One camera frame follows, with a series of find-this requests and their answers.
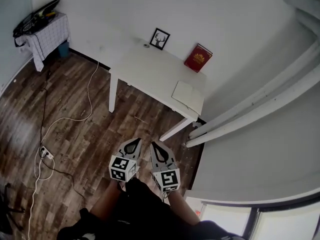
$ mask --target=deer antler picture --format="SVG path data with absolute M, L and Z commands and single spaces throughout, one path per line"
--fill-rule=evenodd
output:
M 168 41 L 169 36 L 169 33 L 166 33 L 161 29 L 157 28 L 153 34 L 150 44 L 154 47 L 157 47 L 160 50 L 163 50 L 166 42 Z

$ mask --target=table leg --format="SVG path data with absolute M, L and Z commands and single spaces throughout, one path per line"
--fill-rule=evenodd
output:
M 118 85 L 118 78 L 114 74 L 111 74 L 110 91 L 109 91 L 109 111 L 111 113 L 115 110 L 117 85 Z
M 180 130 L 182 130 L 183 128 L 185 128 L 189 124 L 191 124 L 193 121 L 194 120 L 189 119 L 189 118 L 185 118 L 185 119 L 181 120 L 174 127 L 172 127 L 170 130 L 168 130 L 164 135 L 162 135 L 160 137 L 160 141 L 164 142 L 166 139 L 170 138 L 172 135 L 176 134 L 177 132 L 179 132 Z

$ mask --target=power strip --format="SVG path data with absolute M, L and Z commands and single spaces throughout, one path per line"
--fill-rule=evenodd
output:
M 50 160 L 54 159 L 54 156 L 50 153 L 50 151 L 45 146 L 42 146 L 42 148 L 40 149 L 40 156 L 42 158 L 48 157 Z

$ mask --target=chair leg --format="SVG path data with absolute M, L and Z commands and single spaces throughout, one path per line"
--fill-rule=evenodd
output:
M 3 202 L 8 205 L 9 204 L 9 199 L 8 199 L 8 189 L 11 187 L 10 183 L 7 183 L 4 186 L 4 197 L 3 197 Z
M 22 230 L 24 229 L 22 226 L 19 226 L 19 225 L 16 223 L 15 219 L 12 217 L 12 215 L 11 215 L 10 213 L 7 213 L 7 215 L 8 215 L 8 217 L 9 217 L 9 219 L 13 222 L 13 224 L 17 227 L 17 229 L 18 229 L 19 231 L 22 231 Z
M 18 213 L 18 214 L 24 214 L 26 212 L 26 210 L 23 208 L 21 208 L 21 210 L 8 208 L 8 211 L 12 213 Z

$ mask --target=black bag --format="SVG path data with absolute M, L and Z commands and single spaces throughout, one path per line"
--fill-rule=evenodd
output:
M 59 1 L 60 0 L 53 0 L 47 3 L 45 6 L 41 7 L 35 12 L 30 13 L 23 21 L 18 24 L 18 26 L 16 26 L 16 28 L 13 30 L 15 47 L 22 47 L 25 45 L 25 42 L 20 45 L 17 44 L 16 38 L 21 37 L 22 35 L 32 35 L 51 22 L 51 19 L 56 16 L 56 14 L 52 12 L 54 11 L 54 8 L 57 6 Z

